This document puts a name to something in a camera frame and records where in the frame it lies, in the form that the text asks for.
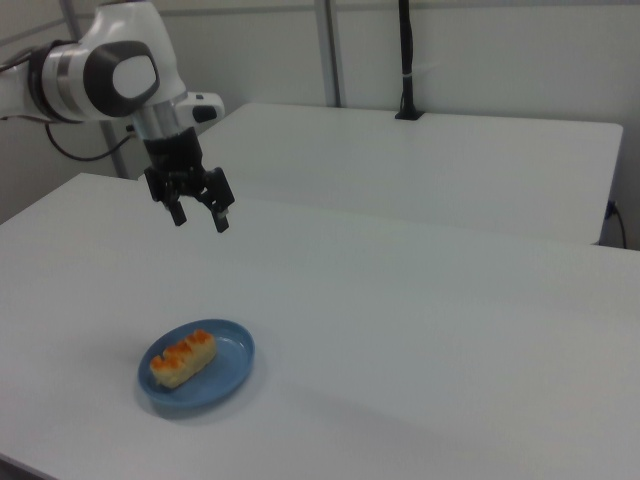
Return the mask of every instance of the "orange topping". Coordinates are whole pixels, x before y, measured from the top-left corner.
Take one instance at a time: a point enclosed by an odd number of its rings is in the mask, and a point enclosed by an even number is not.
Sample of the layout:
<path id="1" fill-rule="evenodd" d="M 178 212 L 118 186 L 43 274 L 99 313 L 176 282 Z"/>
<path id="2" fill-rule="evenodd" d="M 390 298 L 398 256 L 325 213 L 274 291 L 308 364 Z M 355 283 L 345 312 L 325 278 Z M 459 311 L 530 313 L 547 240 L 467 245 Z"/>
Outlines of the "orange topping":
<path id="1" fill-rule="evenodd" d="M 162 364 L 164 363 L 164 360 L 162 360 L 162 358 L 160 357 L 160 355 L 156 355 L 155 357 L 153 357 L 151 359 L 151 368 L 160 368 L 162 366 Z"/>
<path id="2" fill-rule="evenodd" d="M 175 345 L 168 346 L 164 351 L 164 359 L 160 355 L 156 355 L 150 362 L 150 367 L 154 370 L 174 369 L 183 364 L 183 359 L 193 354 L 193 350 L 189 343 L 204 344 L 213 338 L 208 332 L 197 329 L 191 335 L 187 335 L 186 341 L 180 340 Z"/>
<path id="3" fill-rule="evenodd" d="M 172 357 L 176 355 L 179 357 L 184 357 L 185 355 L 189 355 L 191 353 L 191 347 L 184 340 L 180 340 L 177 344 L 167 347 L 167 349 L 164 351 L 165 356 L 169 355 Z"/>
<path id="4" fill-rule="evenodd" d="M 191 343 L 205 343 L 211 339 L 211 334 L 204 330 L 198 329 L 187 337 L 187 340 Z"/>

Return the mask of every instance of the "black cable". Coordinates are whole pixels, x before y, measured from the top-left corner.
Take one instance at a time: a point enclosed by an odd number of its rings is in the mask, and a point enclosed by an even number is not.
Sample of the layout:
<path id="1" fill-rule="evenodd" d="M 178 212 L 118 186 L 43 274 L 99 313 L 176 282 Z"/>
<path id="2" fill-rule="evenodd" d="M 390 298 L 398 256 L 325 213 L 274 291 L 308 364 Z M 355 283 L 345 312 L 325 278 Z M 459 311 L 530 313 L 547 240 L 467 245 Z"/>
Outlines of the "black cable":
<path id="1" fill-rule="evenodd" d="M 78 162 L 95 162 L 96 160 L 102 160 L 103 158 L 108 157 L 113 152 L 118 150 L 122 145 L 124 145 L 129 140 L 131 140 L 131 137 L 132 137 L 131 135 L 127 135 L 122 140 L 120 140 L 120 142 L 118 142 L 118 144 L 115 147 L 113 147 L 108 152 L 103 153 L 102 155 L 98 155 L 96 157 L 78 157 L 76 155 L 72 155 L 71 153 L 64 150 L 60 145 L 58 145 L 58 142 L 54 140 L 53 135 L 51 134 L 51 128 L 48 123 L 45 124 L 44 129 L 47 132 L 47 137 L 49 137 L 49 141 L 51 142 L 51 145 L 53 145 L 56 148 L 56 150 L 58 150 L 65 157 L 69 157 L 72 160 L 77 160 Z"/>
<path id="2" fill-rule="evenodd" d="M 13 67 L 17 67 L 21 63 L 28 61 L 31 58 L 31 49 L 22 50 L 16 55 L 7 60 L 7 63 L 0 65 L 0 73 L 5 72 Z"/>
<path id="3" fill-rule="evenodd" d="M 617 206 L 613 206 L 613 213 L 618 217 L 618 222 L 620 222 L 620 231 L 622 232 L 622 247 L 627 249 L 627 232 L 624 229 L 624 222 L 622 221 L 622 215 L 620 215 L 620 210 L 618 210 Z"/>

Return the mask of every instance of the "wall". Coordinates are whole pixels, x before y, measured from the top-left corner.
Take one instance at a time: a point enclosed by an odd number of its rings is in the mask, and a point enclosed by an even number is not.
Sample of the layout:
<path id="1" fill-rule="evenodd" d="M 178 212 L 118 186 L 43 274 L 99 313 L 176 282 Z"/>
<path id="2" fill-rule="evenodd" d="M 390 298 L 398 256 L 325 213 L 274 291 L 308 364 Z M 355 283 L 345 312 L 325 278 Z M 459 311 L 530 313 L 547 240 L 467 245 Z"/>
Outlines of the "wall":
<path id="1" fill-rule="evenodd" d="M 537 6 L 554 3 L 563 6 Z M 638 249 L 640 6 L 580 3 L 616 2 L 412 2 L 416 103 L 431 112 L 623 125 L 612 198 Z M 460 4 L 525 6 L 435 8 Z M 397 110 L 397 2 L 336 0 L 336 26 L 343 104 Z M 614 220 L 603 243 L 620 245 Z"/>
<path id="2" fill-rule="evenodd" d="M 101 0 L 74 0 L 83 32 Z M 314 0 L 155 0 L 191 91 L 218 93 L 227 113 L 248 102 L 331 105 L 323 2 Z M 116 122 L 116 137 L 127 121 Z M 131 178 L 148 165 L 139 142 L 123 157 Z"/>
<path id="3" fill-rule="evenodd" d="M 55 38 L 69 38 L 58 2 L 9 0 L 0 15 L 0 61 L 19 50 Z M 52 127 L 59 143 L 78 155 L 104 151 L 96 125 Z M 69 160 L 47 141 L 41 124 L 23 119 L 0 122 L 0 223 L 80 172 L 113 175 L 109 159 L 92 164 Z"/>

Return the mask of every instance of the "blue plate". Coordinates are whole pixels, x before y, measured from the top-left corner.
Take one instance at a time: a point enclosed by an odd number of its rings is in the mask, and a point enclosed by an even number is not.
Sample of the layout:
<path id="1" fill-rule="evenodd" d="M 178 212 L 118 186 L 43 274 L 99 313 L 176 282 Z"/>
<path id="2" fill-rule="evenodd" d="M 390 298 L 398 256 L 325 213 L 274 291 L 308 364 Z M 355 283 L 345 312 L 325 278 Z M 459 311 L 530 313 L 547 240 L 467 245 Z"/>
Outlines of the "blue plate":
<path id="1" fill-rule="evenodd" d="M 158 385 L 149 363 L 166 347 L 177 343 L 197 328 L 216 338 L 218 353 L 200 372 L 177 388 Z M 160 405 L 195 408 L 214 402 L 235 390 L 247 378 L 253 365 L 255 347 L 251 334 L 228 320 L 198 320 L 160 337 L 144 354 L 138 367 L 138 382 L 151 400 Z"/>

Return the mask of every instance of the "cable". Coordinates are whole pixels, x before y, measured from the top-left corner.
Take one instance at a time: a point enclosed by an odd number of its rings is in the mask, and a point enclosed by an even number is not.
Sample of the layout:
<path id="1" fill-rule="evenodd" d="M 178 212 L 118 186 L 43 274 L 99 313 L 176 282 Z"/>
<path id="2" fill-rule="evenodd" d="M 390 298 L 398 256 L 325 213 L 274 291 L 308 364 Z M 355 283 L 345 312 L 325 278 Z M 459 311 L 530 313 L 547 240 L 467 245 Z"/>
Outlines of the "cable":
<path id="1" fill-rule="evenodd" d="M 620 231 L 622 232 L 622 248 L 627 249 L 627 232 L 624 229 L 624 222 L 622 221 L 622 215 L 620 215 L 620 210 L 616 205 L 613 206 L 613 213 L 618 217 L 618 222 L 620 222 Z"/>
<path id="2" fill-rule="evenodd" d="M 102 160 L 103 158 L 108 157 L 113 152 L 118 150 L 122 145 L 124 145 L 129 140 L 131 140 L 131 137 L 132 137 L 132 135 L 127 135 L 122 140 L 120 140 L 120 142 L 118 142 L 118 144 L 115 147 L 113 147 L 108 152 L 103 153 L 102 155 L 98 155 L 96 157 L 78 157 L 76 155 L 72 155 L 71 153 L 64 150 L 60 145 L 58 145 L 58 142 L 54 140 L 53 135 L 51 134 L 51 128 L 48 123 L 44 126 L 44 129 L 47 132 L 47 137 L 49 137 L 49 141 L 51 142 L 51 145 L 53 145 L 56 150 L 58 150 L 65 157 L 69 157 L 72 160 L 77 160 L 78 162 L 95 162 L 96 160 Z"/>
<path id="3" fill-rule="evenodd" d="M 624 229 L 624 222 L 622 221 L 622 215 L 620 215 L 620 210 L 618 210 L 618 204 L 615 200 L 609 200 L 607 202 L 607 209 L 604 213 L 604 219 L 608 220 L 613 215 L 618 217 L 618 222 L 620 223 L 620 231 L 622 232 L 622 247 L 627 249 L 627 232 Z"/>
<path id="4" fill-rule="evenodd" d="M 7 60 L 7 63 L 0 65 L 0 73 L 5 72 L 13 67 L 17 67 L 21 63 L 31 58 L 31 49 L 22 50 Z"/>

